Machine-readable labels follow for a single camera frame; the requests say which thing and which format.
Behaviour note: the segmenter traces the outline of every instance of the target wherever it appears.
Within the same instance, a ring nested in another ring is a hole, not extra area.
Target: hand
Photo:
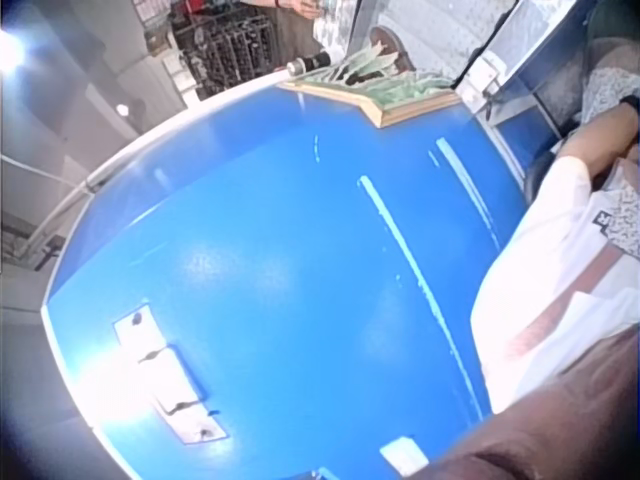
[[[323,11],[319,8],[318,0],[289,0],[289,8],[293,8],[299,15],[313,20],[321,17]]]

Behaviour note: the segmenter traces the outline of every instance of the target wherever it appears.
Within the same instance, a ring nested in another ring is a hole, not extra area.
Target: white paint streak
[[[458,347],[453,341],[453,336],[449,331],[449,327],[447,327],[447,322],[445,321],[444,316],[442,315],[440,306],[438,305],[438,302],[436,301],[436,298],[433,295],[433,292],[429,288],[427,281],[425,280],[424,276],[422,275],[422,272],[420,271],[418,262],[416,262],[416,259],[411,253],[411,250],[409,250],[409,246],[407,245],[407,242],[402,236],[402,232],[400,232],[400,229],[396,225],[396,222],[393,220],[391,213],[389,212],[386,205],[382,201],[382,198],[380,198],[378,191],[373,186],[373,183],[371,183],[371,180],[369,180],[369,177],[367,177],[366,175],[363,175],[362,177],[360,177],[359,184],[364,187],[367,194],[369,195],[374,205],[378,209],[378,213],[385,221],[387,227],[391,230],[391,234],[393,235],[393,238],[398,243],[400,250],[402,250],[402,253],[404,254],[404,257],[409,263],[409,266],[411,267],[413,274],[418,280],[418,286],[420,287],[420,289],[422,290],[422,293],[427,299],[427,303],[429,304],[431,313],[436,318],[436,321],[438,322],[438,325],[440,326],[442,333],[447,339],[449,348],[453,352],[453,357],[455,358],[456,363],[458,364],[458,369],[460,370],[460,374],[462,375],[462,378],[464,379],[464,383],[467,387],[469,395],[471,396],[471,400],[473,402],[474,408],[476,409],[476,413],[478,414],[478,418],[482,420],[483,418],[482,411],[480,410],[480,405],[478,404],[478,398],[476,397],[476,393],[473,390],[473,385],[471,384],[471,378],[469,377],[469,374],[467,373],[464,363],[462,362],[462,358],[460,357],[460,352],[458,352]]]
[[[313,153],[316,156],[316,163],[320,163],[320,153],[318,152],[318,136],[317,135],[313,142]]]
[[[476,188],[475,183],[473,183],[469,172],[467,172],[467,169],[464,168],[464,164],[460,160],[460,157],[458,157],[456,152],[453,151],[453,148],[451,148],[449,142],[447,142],[444,138],[441,138],[436,141],[436,144],[438,145],[438,148],[445,156],[445,158],[449,161],[449,164],[451,165],[451,168],[453,168],[453,171],[456,173],[458,180],[460,180],[460,183],[462,183],[462,186],[467,191],[469,198],[471,198],[471,201],[475,205],[476,210],[482,217],[482,221],[491,234],[493,244],[495,245],[496,249],[500,251],[500,243],[498,242],[498,237],[493,226],[493,218],[489,213],[487,205],[482,199],[482,195],[480,195],[480,192]]]
[[[440,162],[438,162],[438,159],[436,158],[436,156],[433,154],[431,150],[429,150],[429,156],[431,157],[431,160],[433,161],[434,165],[440,168]]]

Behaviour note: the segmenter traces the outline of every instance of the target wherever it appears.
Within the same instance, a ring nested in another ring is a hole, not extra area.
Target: wire
[[[73,182],[70,182],[69,180],[65,180],[62,177],[58,177],[58,176],[53,175],[51,173],[45,172],[44,170],[40,170],[39,168],[35,168],[35,167],[30,166],[30,165],[26,165],[26,164],[24,164],[22,162],[14,160],[13,158],[7,157],[5,154],[0,154],[0,158],[2,158],[3,162],[7,162],[9,165],[13,165],[14,167],[21,168],[22,170],[26,170],[27,172],[35,173],[37,175],[49,178],[51,180],[56,180],[56,181],[58,181],[60,183],[64,183],[65,185],[67,185],[69,187],[72,187],[72,188],[81,187],[81,185],[78,185],[78,184],[75,184]],[[84,191],[86,193],[91,193],[86,189],[86,187],[83,187],[83,188],[84,188]]]

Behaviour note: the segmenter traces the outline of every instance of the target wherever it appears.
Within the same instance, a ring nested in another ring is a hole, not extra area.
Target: white shirt
[[[485,277],[471,325],[495,413],[569,367],[597,341],[640,320],[638,195],[621,165],[605,188],[592,193],[581,160],[556,160]],[[575,290],[581,275],[597,270],[588,266],[606,245],[620,258],[592,275],[590,291]],[[514,355],[514,342],[540,325],[539,317],[563,292],[567,305],[557,326]]]

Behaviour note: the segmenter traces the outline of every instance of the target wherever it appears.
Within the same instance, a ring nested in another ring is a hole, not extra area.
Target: wooden frame
[[[389,127],[419,115],[460,103],[460,97],[453,90],[446,90],[420,100],[411,99],[382,107],[373,98],[362,93],[356,93],[349,88],[335,84],[324,85],[305,81],[304,77],[281,83],[279,86],[285,90],[315,95],[359,107],[377,128]]]

